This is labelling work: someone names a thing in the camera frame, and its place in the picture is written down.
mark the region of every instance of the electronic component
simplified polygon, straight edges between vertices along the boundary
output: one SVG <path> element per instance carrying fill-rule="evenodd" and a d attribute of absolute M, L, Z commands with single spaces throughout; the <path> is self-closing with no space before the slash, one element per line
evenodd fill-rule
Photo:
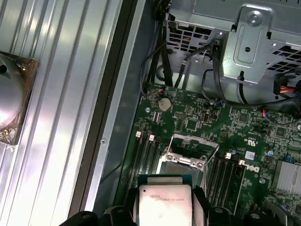
<path fill-rule="evenodd" d="M 277 161 L 272 188 L 301 195 L 301 166 Z"/>
<path fill-rule="evenodd" d="M 147 91 L 148 93 L 154 93 L 160 88 L 161 85 L 151 83 L 148 84 Z M 233 186 L 220 186 L 225 189 L 228 187 L 231 192 L 224 189 L 211 191 L 217 194 L 217 200 L 215 200 L 217 202 L 220 202 L 220 200 L 223 201 L 221 198 L 222 194 L 230 194 L 225 197 L 227 199 L 229 197 L 234 202 L 229 202 L 230 206 L 227 208 L 233 212 L 235 209 L 234 204 L 238 200 L 238 206 L 243 209 L 242 215 L 244 216 L 249 211 L 249 206 L 254 203 L 255 199 L 258 199 L 258 208 L 260 208 L 260 201 L 264 201 L 268 195 L 272 196 L 274 194 L 268 186 L 272 184 L 278 158 L 290 159 L 293 162 L 298 162 L 299 160 L 297 152 L 293 155 L 294 158 L 288 157 L 291 156 L 290 150 L 292 146 L 296 148 L 300 146 L 301 133 L 298 132 L 295 125 L 284 127 L 269 124 L 267 121 L 263 123 L 262 114 L 253 108 L 209 105 L 208 101 L 200 98 L 197 93 L 172 87 L 166 87 L 164 92 L 164 97 L 173 103 L 172 108 L 164 113 L 157 110 L 155 118 L 157 118 L 158 112 L 162 116 L 162 123 L 158 124 L 153 121 L 152 114 L 146 113 L 145 108 L 155 109 L 158 107 L 159 96 L 142 97 L 139 103 L 133 132 L 127 149 L 124 164 L 125 169 L 122 170 L 122 179 L 118 186 L 118 193 L 126 192 L 128 188 L 127 182 L 131 176 L 128 176 L 127 172 L 129 166 L 131 166 L 131 162 L 140 161 L 140 168 L 143 170 L 136 171 L 138 174 L 191 174 L 193 184 L 201 185 L 207 191 L 210 176 L 212 175 L 212 171 L 214 171 L 214 175 L 216 174 L 221 179 L 220 182 L 216 179 L 214 184 L 227 184 L 229 180 L 233 180 L 234 178 L 237 180 L 237 183 L 234 183 L 235 185 L 230 182 L 229 185 Z M 203 114 L 208 112 L 208 110 L 210 110 L 210 124 L 201 123 Z M 212 114 L 218 116 L 216 120 L 212 120 Z M 269 117 L 279 123 L 288 120 L 287 115 L 274 113 L 271 110 Z M 244 122 L 243 125 L 243 122 L 238 123 L 240 121 L 239 118 L 241 118 L 241 121 L 247 121 L 248 123 Z M 260 126 L 266 133 L 262 135 L 255 132 L 254 127 L 256 125 Z M 142 133 L 141 138 L 138 139 L 138 144 L 144 142 L 143 146 L 140 144 L 139 153 L 144 153 L 146 147 L 150 147 L 149 144 L 146 146 L 145 142 L 155 143 L 157 146 L 157 148 L 151 146 L 149 157 L 141 153 L 137 154 L 137 146 L 135 145 L 137 142 L 137 131 L 141 131 Z M 285 139 L 280 136 L 280 132 L 281 134 L 284 133 Z M 153 142 L 149 141 L 150 135 L 155 136 Z M 171 148 L 169 154 L 167 154 L 168 144 L 170 144 Z M 222 161 L 227 161 L 227 164 L 223 162 L 218 169 L 213 169 L 214 162 L 211 159 L 211 154 L 216 151 L 218 145 L 221 146 L 219 151 L 220 156 L 223 158 Z M 204 177 L 204 170 L 196 167 L 197 162 L 207 166 L 206 177 Z M 244 173 L 245 171 L 244 176 L 242 176 L 243 178 L 235 176 L 235 168 L 238 168 L 238 173 L 240 171 Z M 260 181 L 263 182 L 263 180 L 260 180 L 261 178 L 265 180 L 264 184 L 260 184 Z M 273 196 L 271 201 L 274 203 L 284 203 L 290 212 L 293 212 L 295 206 L 292 205 L 292 201 L 289 198 L 274 198 Z M 297 202 L 301 203 L 299 196 L 294 196 L 294 198 Z"/>
<path fill-rule="evenodd" d="M 160 168 L 157 171 L 158 174 L 167 174 L 167 175 L 191 175 L 192 184 L 200 186 L 202 181 L 203 173 L 201 170 L 184 165 L 175 163 L 172 161 L 162 162 Z"/>
<path fill-rule="evenodd" d="M 247 122 L 248 121 L 248 115 L 241 113 L 239 116 L 239 121 L 240 122 Z"/>
<path fill-rule="evenodd" d="M 202 116 L 201 122 L 208 122 L 209 117 L 210 117 L 210 113 L 209 113 L 209 112 L 205 112 L 205 113 L 203 114 L 203 116 Z"/>
<path fill-rule="evenodd" d="M 285 134 L 285 129 L 284 128 L 278 128 L 277 131 L 276 131 L 276 136 L 279 136 L 279 137 L 283 137 Z"/>
<path fill-rule="evenodd" d="M 192 225 L 191 186 L 177 182 L 168 185 L 150 181 L 162 178 L 148 178 L 148 184 L 139 187 L 139 225 Z M 164 178 L 171 181 L 175 178 Z"/>
<path fill-rule="evenodd" d="M 211 205 L 228 208 L 235 214 L 246 167 L 218 156 L 207 182 L 207 197 Z"/>
<path fill-rule="evenodd" d="M 167 112 L 171 108 L 171 102 L 168 98 L 162 98 L 158 102 L 158 108 L 163 111 Z"/>

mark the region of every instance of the metal bracket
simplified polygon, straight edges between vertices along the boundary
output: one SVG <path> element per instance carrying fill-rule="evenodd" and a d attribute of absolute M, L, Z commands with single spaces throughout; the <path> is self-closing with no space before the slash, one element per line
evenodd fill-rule
<path fill-rule="evenodd" d="M 264 8 L 243 7 L 236 31 L 224 43 L 222 68 L 225 77 L 258 83 L 264 76 L 271 41 L 267 37 L 271 12 Z"/>
<path fill-rule="evenodd" d="M 207 157 L 204 155 L 201 157 L 201 159 L 196 159 L 196 158 L 189 158 L 189 157 L 185 157 L 181 154 L 177 154 L 177 153 L 173 153 L 172 149 L 171 149 L 171 144 L 174 140 L 174 138 L 179 138 L 185 141 L 198 141 L 200 144 L 203 145 L 207 145 L 207 146 L 211 146 L 213 148 L 215 148 L 214 152 L 210 155 L 210 157 L 207 159 Z M 214 157 L 215 153 L 218 151 L 219 149 L 219 144 L 212 142 L 212 141 L 208 141 L 206 139 L 200 138 L 200 137 L 194 137 L 194 136 L 184 136 L 181 134 L 176 134 L 174 133 L 171 137 L 169 146 L 166 147 L 166 149 L 164 150 L 163 154 L 160 157 L 159 163 L 158 163 L 158 168 L 157 168 L 157 173 L 160 173 L 160 168 L 162 165 L 162 162 L 164 161 L 172 161 L 175 163 L 181 163 L 184 165 L 189 165 L 190 167 L 199 169 L 200 171 L 205 171 L 206 165 L 208 164 L 208 162 L 211 161 L 211 159 Z"/>

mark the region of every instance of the chip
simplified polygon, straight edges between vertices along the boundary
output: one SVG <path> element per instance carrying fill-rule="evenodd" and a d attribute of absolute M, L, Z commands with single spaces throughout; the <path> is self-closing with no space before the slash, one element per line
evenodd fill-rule
<path fill-rule="evenodd" d="M 187 120 L 186 128 L 195 131 L 197 129 L 197 122 L 193 120 Z"/>
<path fill-rule="evenodd" d="M 221 132 L 221 137 L 226 137 L 227 135 L 228 135 L 228 133 L 227 133 L 226 131 L 223 130 L 223 131 Z"/>
<path fill-rule="evenodd" d="M 285 134 L 285 129 L 284 128 L 278 128 L 277 129 L 276 136 L 283 137 L 284 134 Z"/>
<path fill-rule="evenodd" d="M 248 115 L 247 114 L 240 114 L 239 121 L 247 122 L 248 121 Z"/>

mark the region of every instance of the capacitor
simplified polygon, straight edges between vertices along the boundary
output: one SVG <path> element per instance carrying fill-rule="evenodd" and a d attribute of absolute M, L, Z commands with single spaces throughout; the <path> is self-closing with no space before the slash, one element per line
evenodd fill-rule
<path fill-rule="evenodd" d="M 171 108 L 171 102 L 168 98 L 162 98 L 158 102 L 158 108 L 163 111 L 167 112 Z"/>
<path fill-rule="evenodd" d="M 274 157 L 274 151 L 272 151 L 272 150 L 265 151 L 264 153 L 265 153 L 265 155 L 267 155 L 269 157 Z"/>

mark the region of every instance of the mounting screw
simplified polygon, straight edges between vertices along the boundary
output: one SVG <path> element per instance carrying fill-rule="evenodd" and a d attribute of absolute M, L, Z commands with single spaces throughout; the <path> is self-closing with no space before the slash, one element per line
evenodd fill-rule
<path fill-rule="evenodd" d="M 260 178 L 259 179 L 259 183 L 261 183 L 262 185 L 265 184 L 265 179 L 264 178 Z"/>
<path fill-rule="evenodd" d="M 100 140 L 100 143 L 101 143 L 102 145 L 105 145 L 105 144 L 107 143 L 107 140 L 103 138 L 103 139 Z"/>
<path fill-rule="evenodd" d="M 251 217 L 254 218 L 254 219 L 260 219 L 259 215 L 256 214 L 256 213 L 252 213 Z"/>
<path fill-rule="evenodd" d="M 251 26 L 258 26 L 262 23 L 262 14 L 259 11 L 252 11 L 247 17 L 247 21 Z"/>
<path fill-rule="evenodd" d="M 197 168 L 201 169 L 202 167 L 203 167 L 203 164 L 199 162 L 199 163 L 197 164 Z"/>
<path fill-rule="evenodd" d="M 215 208 L 214 211 L 217 212 L 217 213 L 222 213 L 222 209 L 221 208 Z"/>

